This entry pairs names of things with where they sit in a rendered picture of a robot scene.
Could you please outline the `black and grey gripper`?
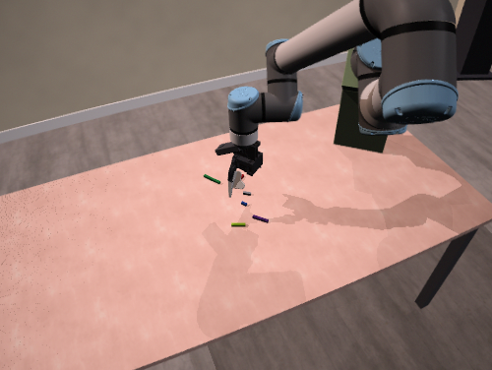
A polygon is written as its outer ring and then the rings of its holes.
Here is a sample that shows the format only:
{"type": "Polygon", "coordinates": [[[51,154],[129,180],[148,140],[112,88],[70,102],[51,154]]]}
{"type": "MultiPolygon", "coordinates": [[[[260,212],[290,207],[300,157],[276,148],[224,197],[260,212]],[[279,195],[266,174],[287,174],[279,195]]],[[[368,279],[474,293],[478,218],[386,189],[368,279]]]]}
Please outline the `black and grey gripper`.
{"type": "Polygon", "coordinates": [[[253,176],[255,172],[262,168],[263,165],[263,153],[258,152],[258,147],[261,144],[257,141],[250,146],[237,146],[233,144],[236,148],[241,151],[233,153],[234,156],[231,160],[231,165],[228,170],[228,197],[231,198],[232,189],[244,189],[245,184],[241,180],[241,171],[236,171],[237,168],[246,172],[247,175],[253,176]]]}

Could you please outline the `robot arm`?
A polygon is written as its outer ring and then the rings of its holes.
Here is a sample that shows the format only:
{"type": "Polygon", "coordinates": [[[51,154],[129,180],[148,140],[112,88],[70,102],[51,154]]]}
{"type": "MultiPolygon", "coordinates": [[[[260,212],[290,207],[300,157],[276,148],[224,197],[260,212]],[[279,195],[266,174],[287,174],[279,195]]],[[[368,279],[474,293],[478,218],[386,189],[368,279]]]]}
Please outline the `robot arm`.
{"type": "Polygon", "coordinates": [[[297,71],[353,47],[361,134],[399,135],[407,127],[400,124],[453,117],[459,98],[456,26],[449,0],[353,0],[292,39],[268,43],[268,92],[240,87],[229,94],[231,142],[219,145],[216,155],[240,152],[233,144],[256,143],[259,123],[298,121],[303,94],[297,71]],[[368,111],[369,94],[373,111],[390,123],[368,111]]]}

